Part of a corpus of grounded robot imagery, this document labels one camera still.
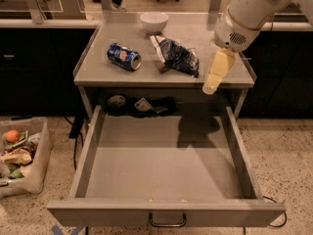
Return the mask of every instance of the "blue can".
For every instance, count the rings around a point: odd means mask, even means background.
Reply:
[[[135,50],[113,43],[108,49],[108,58],[116,65],[135,71],[141,65],[141,56]]]

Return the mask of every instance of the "black cabinet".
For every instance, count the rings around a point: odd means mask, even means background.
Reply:
[[[263,31],[244,51],[257,80],[242,117],[313,118],[313,32]]]
[[[76,116],[72,71],[94,29],[0,28],[0,114]]]

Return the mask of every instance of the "floor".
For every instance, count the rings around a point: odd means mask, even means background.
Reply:
[[[207,11],[209,0],[126,0],[128,11]],[[97,3],[86,0],[89,8]],[[65,200],[74,175],[75,141],[68,139],[70,124],[63,117],[48,117],[53,140],[44,189],[0,200],[0,234],[85,234],[77,227],[62,227],[46,210],[47,203]],[[280,229],[247,228],[253,235],[310,235],[313,233],[313,119],[239,118],[251,166],[264,196],[285,203],[288,221]],[[80,153],[78,142],[77,157]],[[275,224],[283,221],[279,217]],[[242,228],[126,228],[90,227],[89,234],[121,235],[241,235]]]

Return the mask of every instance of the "speckled floor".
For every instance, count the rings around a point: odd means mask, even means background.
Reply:
[[[128,11],[207,11],[209,0],[126,0]],[[100,4],[86,0],[95,11]],[[0,200],[0,235],[2,234],[59,234],[74,233],[75,227],[62,227],[47,211],[47,203],[65,200],[74,175],[74,140],[68,139],[70,125],[62,117],[48,117],[53,141],[43,191],[38,195],[25,194]],[[313,234],[313,119],[251,119],[238,120],[240,131],[250,156],[258,184],[265,196],[283,202],[288,222],[280,229],[247,228],[253,235],[311,235]],[[102,228],[90,227],[89,234],[121,235],[241,235],[242,228]]]

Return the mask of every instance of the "plastic bin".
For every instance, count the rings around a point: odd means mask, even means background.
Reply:
[[[0,199],[24,193],[38,194],[42,191],[46,169],[50,159],[52,142],[45,117],[33,117],[23,120],[0,121],[0,137],[8,130],[20,132],[28,130],[28,135],[41,132],[40,142],[32,161],[31,172],[27,177],[19,179],[0,178]],[[3,151],[2,139],[0,150]]]

